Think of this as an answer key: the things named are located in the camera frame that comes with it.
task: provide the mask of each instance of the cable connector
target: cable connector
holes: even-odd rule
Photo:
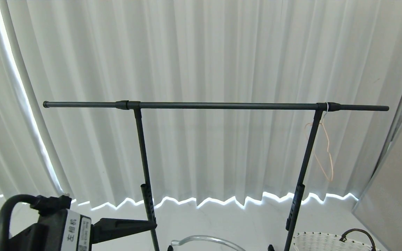
[[[30,208],[38,210],[40,216],[48,216],[62,209],[69,209],[72,199],[69,196],[49,197],[38,195],[37,202],[31,204]]]

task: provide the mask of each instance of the wicker basket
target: wicker basket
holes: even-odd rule
[[[370,244],[347,239],[350,232],[363,232],[370,239]],[[362,229],[350,229],[342,236],[324,234],[320,232],[302,232],[292,238],[296,251],[380,251],[375,247],[375,242],[370,234]]]

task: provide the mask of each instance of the silver metal handle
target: silver metal handle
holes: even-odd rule
[[[213,237],[213,236],[208,236],[208,235],[192,235],[187,238],[184,238],[180,241],[178,240],[172,240],[172,246],[181,246],[186,244],[187,242],[191,241],[206,241],[206,242],[213,242],[213,243],[218,243],[224,246],[228,246],[230,248],[233,248],[237,251],[246,251],[242,247],[236,245],[235,243],[232,243],[228,240],[224,240],[221,238]]]

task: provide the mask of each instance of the basket handle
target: basket handle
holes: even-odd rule
[[[355,232],[355,231],[366,234],[366,235],[368,236],[368,238],[370,239],[370,242],[372,243],[372,251],[376,251],[375,241],[373,241],[372,236],[371,236],[367,231],[362,230],[362,229],[353,228],[353,229],[350,229],[350,230],[348,230],[348,231],[345,231],[345,232],[342,234],[342,237],[341,237],[340,241],[345,242],[345,241],[347,240],[347,235],[348,235],[349,233]]]

